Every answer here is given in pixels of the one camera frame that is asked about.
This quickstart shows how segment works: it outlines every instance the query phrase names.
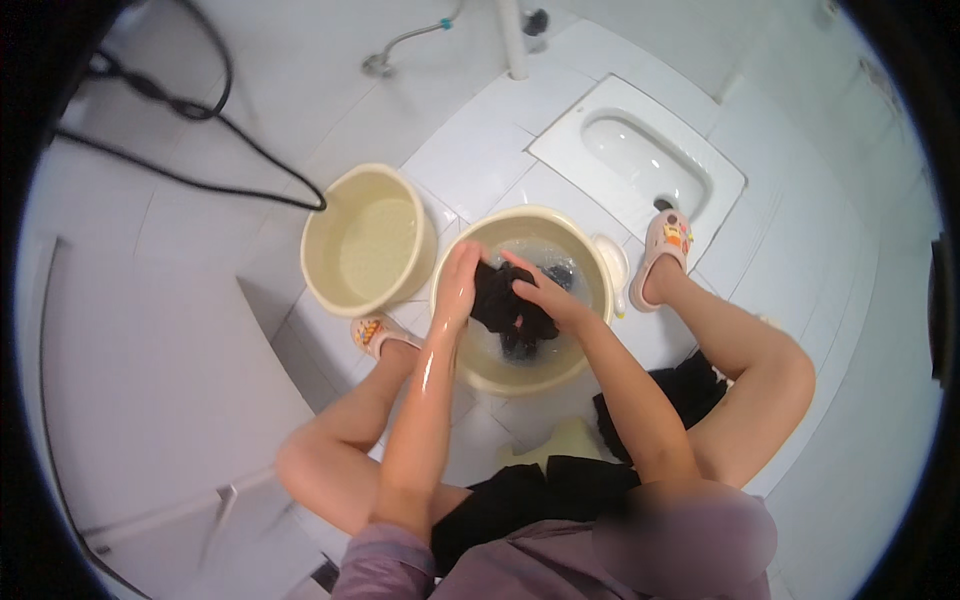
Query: white pipe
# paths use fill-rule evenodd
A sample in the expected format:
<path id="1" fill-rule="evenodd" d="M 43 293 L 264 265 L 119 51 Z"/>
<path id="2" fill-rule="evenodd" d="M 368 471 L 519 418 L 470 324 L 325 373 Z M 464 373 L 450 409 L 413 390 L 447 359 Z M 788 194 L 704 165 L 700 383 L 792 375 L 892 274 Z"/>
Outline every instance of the white pipe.
<path id="1" fill-rule="evenodd" d="M 510 77 L 518 81 L 527 79 L 527 48 L 520 30 L 520 8 L 516 0 L 496 0 L 496 11 L 500 14 L 500 31 L 507 50 Z"/>

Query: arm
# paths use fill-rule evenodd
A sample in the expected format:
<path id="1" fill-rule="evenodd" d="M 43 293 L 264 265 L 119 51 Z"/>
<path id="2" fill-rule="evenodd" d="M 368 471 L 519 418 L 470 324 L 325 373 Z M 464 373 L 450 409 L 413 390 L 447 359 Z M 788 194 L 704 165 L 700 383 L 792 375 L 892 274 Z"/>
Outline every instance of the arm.
<path id="1" fill-rule="evenodd" d="M 530 271 L 537 283 L 534 286 L 517 280 L 514 292 L 538 304 L 560 331 L 580 343 L 640 480 L 650 483 L 700 477 L 677 411 L 607 324 L 540 269 L 510 252 L 502 254 Z"/>
<path id="2" fill-rule="evenodd" d="M 380 467 L 371 522 L 393 523 L 429 544 L 430 502 L 446 467 L 457 342 L 473 307 L 479 244 L 458 244 L 441 274 L 437 306 L 410 391 Z"/>

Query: beige plastic basin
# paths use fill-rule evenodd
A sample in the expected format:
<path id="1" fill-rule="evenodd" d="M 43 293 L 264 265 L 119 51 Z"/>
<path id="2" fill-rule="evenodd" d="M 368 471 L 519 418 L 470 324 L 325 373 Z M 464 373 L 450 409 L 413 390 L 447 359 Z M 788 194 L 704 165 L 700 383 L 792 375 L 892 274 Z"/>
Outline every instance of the beige plastic basin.
<path id="1" fill-rule="evenodd" d="M 537 237 L 559 247 L 576 262 L 580 276 L 592 295 L 591 309 L 609 324 L 613 316 L 613 290 L 603 257 L 590 239 L 569 217 L 545 206 L 524 205 L 497 212 L 464 230 L 450 244 L 434 272 L 430 290 L 430 312 L 437 301 L 439 273 L 456 242 L 469 239 L 495 248 L 505 242 Z M 470 319 L 457 354 L 457 376 L 469 386 L 496 396 L 516 397 L 537 394 L 576 377 L 587 366 L 587 358 L 576 344 L 532 365 L 513 365 L 481 349 L 484 326 Z"/>
<path id="2" fill-rule="evenodd" d="M 327 208 L 310 215 L 300 267 L 320 304 L 361 317 L 404 300 L 430 277 L 437 232 L 414 188 L 384 164 L 362 164 L 324 192 Z"/>

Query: foot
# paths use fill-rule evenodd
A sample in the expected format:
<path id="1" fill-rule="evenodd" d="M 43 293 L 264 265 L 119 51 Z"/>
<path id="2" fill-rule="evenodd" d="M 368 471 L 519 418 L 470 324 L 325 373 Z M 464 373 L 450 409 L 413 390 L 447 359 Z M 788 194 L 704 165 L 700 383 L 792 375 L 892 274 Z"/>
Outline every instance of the foot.
<path id="1" fill-rule="evenodd" d="M 651 304 L 666 303 L 670 279 L 676 276 L 686 276 L 680 261 L 669 254 L 661 255 L 650 267 L 650 275 L 643 282 L 643 299 Z"/>
<path id="2" fill-rule="evenodd" d="M 643 263 L 630 283 L 630 303 L 636 310 L 654 312 L 666 301 L 666 292 L 670 288 L 663 276 L 686 273 L 686 256 L 691 244 L 690 223 L 679 211 L 664 210 L 650 222 Z"/>
<path id="3" fill-rule="evenodd" d="M 423 340 L 406 331 L 390 317 L 382 313 L 374 313 L 361 319 L 354 319 L 350 324 L 353 343 L 358 348 L 380 360 L 382 350 L 388 342 L 399 342 L 405 346 L 420 351 Z"/>

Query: pink slipper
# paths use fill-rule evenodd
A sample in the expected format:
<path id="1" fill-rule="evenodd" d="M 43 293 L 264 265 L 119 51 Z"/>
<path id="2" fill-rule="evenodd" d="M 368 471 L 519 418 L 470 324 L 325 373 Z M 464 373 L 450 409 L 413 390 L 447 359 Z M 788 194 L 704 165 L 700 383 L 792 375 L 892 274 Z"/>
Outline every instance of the pink slipper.
<path id="1" fill-rule="evenodd" d="M 380 349 L 387 340 L 406 342 L 416 349 L 423 348 L 423 340 L 406 331 L 383 313 L 373 313 L 350 322 L 353 342 L 367 354 L 380 360 Z"/>
<path id="2" fill-rule="evenodd" d="M 680 262 L 686 273 L 686 256 L 693 244 L 693 233 L 690 223 L 680 211 L 668 208 L 661 212 L 647 228 L 646 249 L 643 254 L 643 264 L 636 272 L 630 284 L 630 303 L 636 310 L 643 313 L 652 313 L 660 308 L 659 304 L 651 304 L 643 299 L 643 284 L 650 275 L 650 268 L 658 258 L 670 254 Z"/>

